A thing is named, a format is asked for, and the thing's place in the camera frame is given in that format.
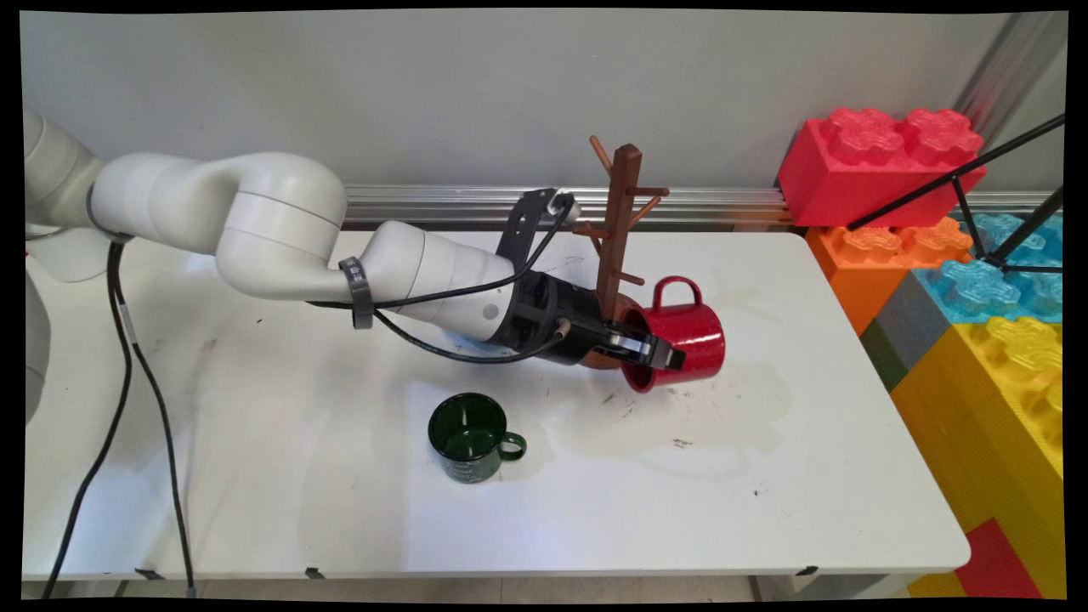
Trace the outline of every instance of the green enamel mug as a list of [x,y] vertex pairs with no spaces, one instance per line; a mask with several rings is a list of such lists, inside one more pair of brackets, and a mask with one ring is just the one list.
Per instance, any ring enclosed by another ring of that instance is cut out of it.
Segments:
[[[481,393],[461,393],[438,404],[426,425],[431,446],[446,474],[458,482],[483,482],[504,461],[526,454],[526,439],[506,430],[506,413]],[[504,451],[503,443],[518,446]]]

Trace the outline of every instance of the robotic arm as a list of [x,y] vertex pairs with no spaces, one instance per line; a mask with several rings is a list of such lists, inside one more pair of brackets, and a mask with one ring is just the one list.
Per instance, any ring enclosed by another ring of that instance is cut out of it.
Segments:
[[[23,134],[28,222],[94,225],[118,238],[137,236],[214,255],[222,278],[254,297],[353,302],[350,277],[330,267],[347,197],[339,179],[320,163],[280,152],[211,162],[133,154],[104,162],[25,109]],[[556,189],[527,192],[511,212],[497,254],[387,221],[359,257],[371,301],[479,341],[519,353],[539,351],[562,364],[597,351],[680,369],[682,352],[642,330],[604,320],[592,291],[528,269],[526,258],[545,213],[573,221],[578,205]],[[520,276],[509,284],[431,297],[516,272]],[[557,331],[564,332],[562,340],[542,351]]]

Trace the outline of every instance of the wall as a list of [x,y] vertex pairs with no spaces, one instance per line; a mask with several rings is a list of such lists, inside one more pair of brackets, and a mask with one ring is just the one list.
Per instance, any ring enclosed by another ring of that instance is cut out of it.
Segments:
[[839,106],[955,102],[1005,14],[21,13],[24,102],[92,150],[313,157],[348,183],[769,187]]
[[[1065,73],[1068,45],[1024,98],[1019,110],[994,139],[1000,145],[1065,112]],[[1024,145],[987,164],[987,175],[976,189],[1052,192],[1064,179],[1065,126]]]

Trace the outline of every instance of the metal rail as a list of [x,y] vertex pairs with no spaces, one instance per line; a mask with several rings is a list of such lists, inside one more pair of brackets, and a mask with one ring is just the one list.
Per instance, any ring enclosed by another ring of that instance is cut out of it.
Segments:
[[[396,219],[429,230],[502,230],[521,194],[541,185],[348,185],[345,230],[373,230]],[[604,220],[607,187],[568,187],[582,207],[580,219]],[[974,192],[976,213],[1028,215],[1051,192]],[[635,198],[639,208],[650,198]],[[952,217],[962,220],[959,209]],[[636,231],[728,232],[734,225],[791,225],[777,188],[672,188],[639,223]]]
[[970,120],[986,152],[1007,126],[1068,38],[1068,11],[1013,13],[960,94],[955,108]]

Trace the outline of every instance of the black metal rod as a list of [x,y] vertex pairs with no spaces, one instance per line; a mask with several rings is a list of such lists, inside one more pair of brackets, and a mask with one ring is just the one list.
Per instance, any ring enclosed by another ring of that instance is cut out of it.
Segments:
[[1061,274],[1061,266],[1005,266],[1002,272],[1042,272],[1049,274]]
[[970,231],[970,240],[975,243],[975,258],[982,259],[986,257],[986,249],[982,248],[982,240],[978,237],[978,228],[975,227],[975,217],[970,213],[970,207],[967,206],[967,196],[963,193],[963,186],[960,185],[960,178],[952,178],[952,186],[955,187],[955,197],[960,198],[960,209],[963,210],[963,221],[967,223],[967,230]]
[[943,176],[934,179],[932,181],[926,183],[925,185],[918,187],[917,189],[914,189],[913,192],[906,194],[905,196],[898,198],[892,203],[874,210],[873,212],[869,212],[868,215],[862,217],[857,221],[854,221],[850,225],[846,225],[846,229],[850,231],[854,231],[861,228],[862,225],[871,223],[877,219],[883,217],[885,215],[888,215],[892,210],[895,210],[897,208],[900,208],[908,204],[911,200],[917,199],[918,197],[928,194],[929,192],[936,189],[937,187],[950,183],[952,179],[955,179],[956,176],[963,176],[967,172],[970,172],[972,170],[982,164],[989,163],[994,159],[1005,155],[1006,152],[1019,147],[1021,145],[1030,143],[1031,140],[1038,138],[1039,136],[1042,136],[1047,132],[1050,132],[1051,130],[1064,124],[1065,124],[1065,113],[1063,112],[1062,114],[1055,117],[1054,119],[1051,119],[1050,121],[1043,123],[1042,125],[1039,125],[1034,130],[1029,130],[1021,134],[1019,136],[1016,136],[1012,140],[1009,140],[1007,143],[1001,145],[1000,147],[993,148],[978,156],[977,158],[968,161],[967,163],[964,163],[963,166],[956,168],[952,172],[949,172]]
[[1031,212],[1031,215],[1028,216],[1023,223],[1021,223],[1019,228],[1016,228],[1012,234],[1009,234],[1009,237],[1005,238],[1005,242],[1001,243],[1001,246],[993,249],[993,257],[1001,261],[1007,259],[1009,255],[1011,255],[1022,242],[1035,233],[1035,231],[1039,229],[1039,225],[1042,225],[1047,219],[1050,219],[1050,216],[1062,207],[1062,194],[1064,189],[1065,185],[1062,185],[1061,187],[1058,187],[1058,191],[1050,194],[1047,201],[1040,204],[1039,208],[1036,208],[1035,211]]

